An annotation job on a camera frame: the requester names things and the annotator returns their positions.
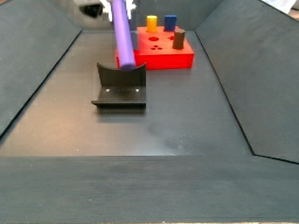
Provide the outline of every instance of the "white object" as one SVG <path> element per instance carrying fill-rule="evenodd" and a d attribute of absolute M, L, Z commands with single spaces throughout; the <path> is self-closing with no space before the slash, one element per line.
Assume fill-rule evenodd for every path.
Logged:
<path fill-rule="evenodd" d="M 266 3 L 272 4 L 284 13 L 289 13 L 293 9 L 297 0 L 264 0 Z"/>
<path fill-rule="evenodd" d="M 134 4 L 134 0 L 125 0 L 125 1 L 126 1 L 127 17 L 129 17 L 129 19 L 131 19 L 133 10 L 137 8 L 137 5 Z M 102 3 L 105 6 L 103 12 L 109 14 L 109 21 L 113 22 L 114 15 L 113 15 L 113 10 L 111 10 L 111 3 L 114 2 L 114 0 L 74 0 L 74 2 L 78 6 L 86 6 L 86 5 Z"/>

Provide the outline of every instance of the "black holder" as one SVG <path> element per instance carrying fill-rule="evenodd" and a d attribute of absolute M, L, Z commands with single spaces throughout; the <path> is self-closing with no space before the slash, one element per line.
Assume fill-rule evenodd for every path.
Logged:
<path fill-rule="evenodd" d="M 146 64 L 131 71 L 123 71 L 98 63 L 98 73 L 102 87 L 93 104 L 98 107 L 146 106 Z"/>

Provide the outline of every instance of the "yellow peg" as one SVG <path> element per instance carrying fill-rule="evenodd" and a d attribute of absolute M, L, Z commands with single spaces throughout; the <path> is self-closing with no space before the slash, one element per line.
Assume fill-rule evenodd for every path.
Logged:
<path fill-rule="evenodd" d="M 147 31 L 157 32 L 158 16 L 147 16 Z"/>

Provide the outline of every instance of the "hole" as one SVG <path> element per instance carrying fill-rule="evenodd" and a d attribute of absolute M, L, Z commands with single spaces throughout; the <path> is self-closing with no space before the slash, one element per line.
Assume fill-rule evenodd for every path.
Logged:
<path fill-rule="evenodd" d="M 150 40 L 151 40 L 151 41 L 158 41 L 159 38 L 158 38 L 158 37 L 151 37 Z"/>

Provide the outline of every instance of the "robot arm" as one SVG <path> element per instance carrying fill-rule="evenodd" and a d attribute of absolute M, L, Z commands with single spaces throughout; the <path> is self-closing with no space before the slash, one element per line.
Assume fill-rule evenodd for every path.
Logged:
<path fill-rule="evenodd" d="M 102 3 L 105 6 L 103 12 L 109 14 L 109 21 L 113 22 L 114 20 L 114 12 L 111 9 L 111 4 L 114 0 L 74 0 L 75 4 L 78 6 L 86 6 L 86 5 L 93 5 L 93 4 L 99 4 Z M 126 13 L 129 19 L 133 17 L 131 11 L 137 8 L 137 5 L 134 4 L 134 0 L 125 0 L 126 2 Z"/>

